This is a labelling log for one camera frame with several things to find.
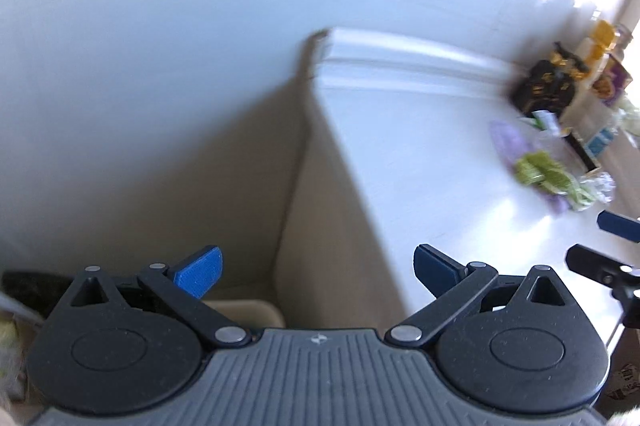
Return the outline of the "purple box on counter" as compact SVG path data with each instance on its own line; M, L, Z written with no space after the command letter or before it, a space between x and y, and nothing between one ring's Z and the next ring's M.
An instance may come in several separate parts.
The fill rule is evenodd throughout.
M603 105L613 107L631 82L632 76L623 64L614 56L609 56L601 74L593 82L591 90Z

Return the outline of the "dark glass bottle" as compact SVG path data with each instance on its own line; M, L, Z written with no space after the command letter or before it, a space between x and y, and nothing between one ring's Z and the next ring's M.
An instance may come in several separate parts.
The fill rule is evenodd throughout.
M511 104L525 116L546 110L561 117L576 96L577 84L589 68L560 42L548 59L536 62L510 95Z

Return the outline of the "yellow capped bottle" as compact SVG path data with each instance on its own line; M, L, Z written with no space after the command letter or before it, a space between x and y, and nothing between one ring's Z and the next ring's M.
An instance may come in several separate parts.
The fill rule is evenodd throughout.
M616 31L611 23L599 19L593 26L589 36L589 48L585 58L585 64L593 68L600 62L603 56L611 49L616 40Z

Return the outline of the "cream plastic trash bin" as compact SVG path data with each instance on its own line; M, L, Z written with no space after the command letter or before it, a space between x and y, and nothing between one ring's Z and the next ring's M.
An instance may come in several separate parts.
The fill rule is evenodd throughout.
M286 327L281 311L270 302L261 301L260 299L205 301L204 304L243 328L262 330L263 328Z

